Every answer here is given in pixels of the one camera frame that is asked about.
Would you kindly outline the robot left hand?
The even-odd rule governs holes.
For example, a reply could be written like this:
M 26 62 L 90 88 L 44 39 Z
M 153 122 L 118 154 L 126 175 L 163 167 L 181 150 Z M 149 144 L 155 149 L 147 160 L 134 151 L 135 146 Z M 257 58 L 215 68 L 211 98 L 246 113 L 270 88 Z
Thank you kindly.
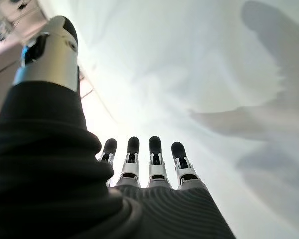
M 52 18 L 22 51 L 0 111 L 0 239 L 232 239 L 234 234 L 184 146 L 171 146 L 178 189 L 161 140 L 149 139 L 149 182 L 139 185 L 139 140 L 131 137 L 115 186 L 117 142 L 88 132 L 78 39 Z

